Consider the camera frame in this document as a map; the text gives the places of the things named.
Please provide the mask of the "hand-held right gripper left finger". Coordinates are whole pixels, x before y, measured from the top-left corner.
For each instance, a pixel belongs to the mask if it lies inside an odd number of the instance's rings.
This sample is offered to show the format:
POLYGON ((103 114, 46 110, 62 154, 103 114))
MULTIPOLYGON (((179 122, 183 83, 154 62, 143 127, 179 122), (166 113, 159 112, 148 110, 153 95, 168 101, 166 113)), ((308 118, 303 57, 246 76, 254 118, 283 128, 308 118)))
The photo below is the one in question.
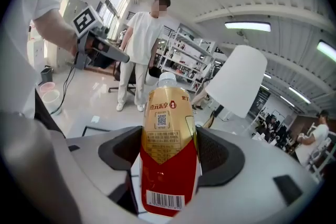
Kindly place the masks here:
POLYGON ((81 212, 89 224, 143 224, 131 179, 140 152, 141 126, 92 136, 68 138, 67 145, 83 173, 81 212))

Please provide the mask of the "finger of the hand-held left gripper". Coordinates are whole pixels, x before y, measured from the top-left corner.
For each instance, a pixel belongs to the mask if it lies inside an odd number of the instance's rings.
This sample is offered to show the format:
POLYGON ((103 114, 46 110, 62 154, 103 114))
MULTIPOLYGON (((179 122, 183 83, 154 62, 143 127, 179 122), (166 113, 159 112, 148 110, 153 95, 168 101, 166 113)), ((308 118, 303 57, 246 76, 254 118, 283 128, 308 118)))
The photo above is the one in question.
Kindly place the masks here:
POLYGON ((99 59, 119 62, 128 62, 130 60, 129 56, 124 51, 107 39, 101 37, 97 37, 97 39, 99 41, 97 49, 99 59))

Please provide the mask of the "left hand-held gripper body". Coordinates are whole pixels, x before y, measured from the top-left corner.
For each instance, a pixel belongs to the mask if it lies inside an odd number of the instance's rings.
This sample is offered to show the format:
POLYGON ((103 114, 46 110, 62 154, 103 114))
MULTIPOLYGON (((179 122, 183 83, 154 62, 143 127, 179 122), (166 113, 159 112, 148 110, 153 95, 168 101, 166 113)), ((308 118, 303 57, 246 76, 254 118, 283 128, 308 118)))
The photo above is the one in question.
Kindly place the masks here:
POLYGON ((98 56, 98 51, 93 50, 86 52, 86 41, 89 35, 99 36, 103 39, 107 38, 109 28, 106 27, 92 6, 85 7, 72 21, 72 26, 77 35, 77 53, 74 59, 74 67, 84 69, 90 64, 93 64, 98 56))

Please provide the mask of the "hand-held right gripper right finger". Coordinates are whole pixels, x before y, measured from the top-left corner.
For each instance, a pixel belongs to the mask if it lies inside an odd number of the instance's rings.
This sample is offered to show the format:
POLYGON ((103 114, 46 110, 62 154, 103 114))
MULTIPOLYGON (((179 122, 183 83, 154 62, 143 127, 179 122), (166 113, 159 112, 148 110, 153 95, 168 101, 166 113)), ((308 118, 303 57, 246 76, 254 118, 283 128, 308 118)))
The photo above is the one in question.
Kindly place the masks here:
POLYGON ((232 133, 198 128, 202 176, 169 224, 291 224, 318 191, 282 150, 232 133))

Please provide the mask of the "red gold drink bottle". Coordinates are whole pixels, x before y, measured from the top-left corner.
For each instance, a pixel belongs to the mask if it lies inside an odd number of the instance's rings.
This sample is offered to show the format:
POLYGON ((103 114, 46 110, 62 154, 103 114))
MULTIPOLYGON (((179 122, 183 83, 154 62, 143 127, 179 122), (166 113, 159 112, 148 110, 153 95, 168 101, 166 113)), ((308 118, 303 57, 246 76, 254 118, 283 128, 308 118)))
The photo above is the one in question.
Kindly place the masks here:
POLYGON ((174 217, 193 198, 201 175, 190 96, 164 72, 149 93, 140 146, 140 193, 147 212, 174 217))

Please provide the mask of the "person's left forearm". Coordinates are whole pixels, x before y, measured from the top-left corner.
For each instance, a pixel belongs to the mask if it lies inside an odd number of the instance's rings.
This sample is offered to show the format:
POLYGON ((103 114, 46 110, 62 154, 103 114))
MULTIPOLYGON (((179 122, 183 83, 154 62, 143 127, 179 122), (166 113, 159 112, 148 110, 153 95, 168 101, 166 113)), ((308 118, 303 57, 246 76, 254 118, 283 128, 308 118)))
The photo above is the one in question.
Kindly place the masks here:
POLYGON ((37 32, 43 39, 68 51, 75 56, 77 53, 77 35, 73 28, 68 25, 59 10, 52 9, 33 20, 37 32))

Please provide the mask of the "person's left hand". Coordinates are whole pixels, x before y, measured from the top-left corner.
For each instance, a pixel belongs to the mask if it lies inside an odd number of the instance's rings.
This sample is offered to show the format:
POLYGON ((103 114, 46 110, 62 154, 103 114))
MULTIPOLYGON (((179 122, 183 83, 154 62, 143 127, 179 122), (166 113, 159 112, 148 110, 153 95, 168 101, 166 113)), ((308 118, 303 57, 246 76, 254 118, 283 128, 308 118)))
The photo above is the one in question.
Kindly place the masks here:
POLYGON ((104 49, 105 44, 102 42, 102 38, 100 38, 99 36, 92 36, 89 35, 86 41, 86 52, 89 53, 93 50, 103 50, 104 49))

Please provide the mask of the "white metal shelving rack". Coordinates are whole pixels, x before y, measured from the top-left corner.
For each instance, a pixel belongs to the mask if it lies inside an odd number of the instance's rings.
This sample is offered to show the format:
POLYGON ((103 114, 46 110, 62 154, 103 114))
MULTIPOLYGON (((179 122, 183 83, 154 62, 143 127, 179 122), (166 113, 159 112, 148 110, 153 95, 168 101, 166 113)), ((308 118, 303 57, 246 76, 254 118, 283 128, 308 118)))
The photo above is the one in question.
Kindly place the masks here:
POLYGON ((182 88, 189 92, 198 92, 203 81, 202 73, 208 63, 217 66, 223 63, 215 54, 204 49, 203 45, 211 46, 202 39, 194 41, 193 37, 180 28, 173 30, 164 26, 154 65, 162 72, 175 74, 182 88))

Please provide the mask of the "dark grey bin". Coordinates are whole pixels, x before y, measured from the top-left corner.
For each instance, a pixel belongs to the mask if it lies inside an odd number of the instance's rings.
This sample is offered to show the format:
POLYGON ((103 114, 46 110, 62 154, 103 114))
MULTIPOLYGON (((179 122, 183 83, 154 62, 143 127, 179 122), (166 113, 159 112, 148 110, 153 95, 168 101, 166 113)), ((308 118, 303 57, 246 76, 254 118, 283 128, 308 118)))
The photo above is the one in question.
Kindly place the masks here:
POLYGON ((40 72, 41 74, 41 84, 47 82, 53 82, 53 68, 51 66, 45 66, 45 68, 40 72))

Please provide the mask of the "white round bucket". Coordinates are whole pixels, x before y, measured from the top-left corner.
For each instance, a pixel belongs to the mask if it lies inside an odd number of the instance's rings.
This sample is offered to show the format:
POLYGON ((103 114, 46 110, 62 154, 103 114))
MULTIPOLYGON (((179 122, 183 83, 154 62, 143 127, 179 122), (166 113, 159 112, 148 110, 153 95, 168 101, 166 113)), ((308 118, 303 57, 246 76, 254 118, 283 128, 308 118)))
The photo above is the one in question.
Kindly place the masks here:
POLYGON ((42 101, 50 115, 61 112, 62 96, 58 90, 51 90, 43 94, 42 101))

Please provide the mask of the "pink round bucket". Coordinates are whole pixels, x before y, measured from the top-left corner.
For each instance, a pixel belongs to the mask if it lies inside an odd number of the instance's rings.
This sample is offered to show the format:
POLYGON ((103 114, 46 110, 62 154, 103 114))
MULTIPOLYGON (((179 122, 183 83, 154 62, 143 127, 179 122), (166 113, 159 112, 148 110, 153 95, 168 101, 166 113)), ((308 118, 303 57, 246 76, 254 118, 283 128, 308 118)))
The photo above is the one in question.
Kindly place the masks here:
POLYGON ((52 91, 55 88, 54 82, 46 82, 39 87, 39 91, 41 94, 52 91))

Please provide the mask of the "ceiling strip light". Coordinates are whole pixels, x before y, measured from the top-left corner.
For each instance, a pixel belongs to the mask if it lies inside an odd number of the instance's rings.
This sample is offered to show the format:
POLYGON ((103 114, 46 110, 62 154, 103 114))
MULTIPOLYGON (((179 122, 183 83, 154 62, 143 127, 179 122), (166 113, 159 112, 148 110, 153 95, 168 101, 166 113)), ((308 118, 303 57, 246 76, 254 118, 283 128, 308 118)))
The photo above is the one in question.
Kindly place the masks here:
POLYGON ((302 100, 304 100, 305 103, 307 104, 311 104, 311 101, 306 98, 304 95, 302 95, 299 91, 297 91, 296 89, 289 87, 288 88, 292 93, 296 94, 299 98, 301 98, 302 100))
POLYGON ((326 42, 320 40, 317 45, 317 50, 336 62, 336 49, 332 48, 326 42))
POLYGON ((263 22, 226 22, 224 23, 227 29, 245 29, 271 32, 270 23, 263 22))

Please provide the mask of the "white shade table lamp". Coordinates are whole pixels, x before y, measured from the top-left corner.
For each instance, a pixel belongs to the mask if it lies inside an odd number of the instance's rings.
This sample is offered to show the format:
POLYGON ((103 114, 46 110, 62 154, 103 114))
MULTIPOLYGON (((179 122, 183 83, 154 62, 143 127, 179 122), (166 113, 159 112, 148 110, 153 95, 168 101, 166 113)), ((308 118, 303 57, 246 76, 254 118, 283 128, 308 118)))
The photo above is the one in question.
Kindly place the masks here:
POLYGON ((259 91, 266 67, 267 59, 259 50, 238 45, 205 91, 228 112, 243 119, 259 91))

